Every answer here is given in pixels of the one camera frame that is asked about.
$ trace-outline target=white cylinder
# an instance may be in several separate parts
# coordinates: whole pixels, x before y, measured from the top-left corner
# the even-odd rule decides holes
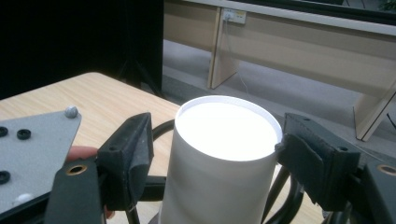
[[[206,96],[184,104],[159,223],[260,223],[281,137],[276,119],[251,102]]]

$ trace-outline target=metal plate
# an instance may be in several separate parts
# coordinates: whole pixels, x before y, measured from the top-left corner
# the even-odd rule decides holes
[[[0,121],[0,127],[8,129],[0,137],[0,171],[10,173],[9,181],[0,185],[0,214],[50,192],[81,122],[81,115],[69,116],[69,109]],[[31,137],[19,139],[21,129],[29,130]]]

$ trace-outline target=wooden table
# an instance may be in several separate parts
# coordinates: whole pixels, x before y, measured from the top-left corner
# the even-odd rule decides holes
[[[63,111],[75,105],[82,115],[73,145],[100,147],[129,117],[150,112],[153,128],[173,119],[179,108],[164,99],[133,88],[111,77],[97,73],[73,77],[47,87],[0,101],[0,119],[15,119],[37,114]],[[166,175],[172,133],[166,133],[154,143],[155,157],[149,173]],[[279,196],[281,202],[287,190]],[[159,211],[161,203],[139,203],[141,223],[148,223]],[[321,213],[307,197],[294,223],[319,223]],[[117,213],[107,223],[128,223],[123,213]]]

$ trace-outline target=desk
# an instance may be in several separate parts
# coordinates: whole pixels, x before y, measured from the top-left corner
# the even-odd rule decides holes
[[[152,126],[156,127],[173,119],[179,108],[111,77],[89,73],[0,101],[0,119],[62,111],[69,105],[75,105],[82,116],[73,145],[92,147],[100,147],[133,115],[150,112]],[[166,133],[155,141],[155,157],[149,171],[151,175],[166,175],[171,142],[172,133]],[[285,198],[285,191],[279,197],[280,201]],[[158,212],[159,205],[139,203],[137,209],[141,223],[148,223]],[[294,222],[320,223],[320,216],[320,208],[304,197],[303,207]],[[123,213],[117,213],[108,223],[128,222]]]
[[[246,23],[225,23],[225,7],[247,11]],[[226,0],[166,0],[164,12],[165,39],[211,52],[208,88],[238,71],[235,58],[360,92],[353,110],[363,141],[395,98],[392,25]]]

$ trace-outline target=bolt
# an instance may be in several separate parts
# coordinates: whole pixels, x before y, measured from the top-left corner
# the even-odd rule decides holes
[[[4,137],[8,134],[8,129],[6,127],[0,127],[0,137]]]
[[[70,105],[64,111],[64,115],[68,119],[75,119],[77,117],[77,115],[78,115],[78,110],[77,110],[77,108],[74,105]]]
[[[32,135],[32,133],[28,129],[20,129],[17,132],[18,139],[20,139],[20,140],[29,139],[31,135]]]
[[[8,171],[0,171],[0,185],[6,184],[10,178]]]

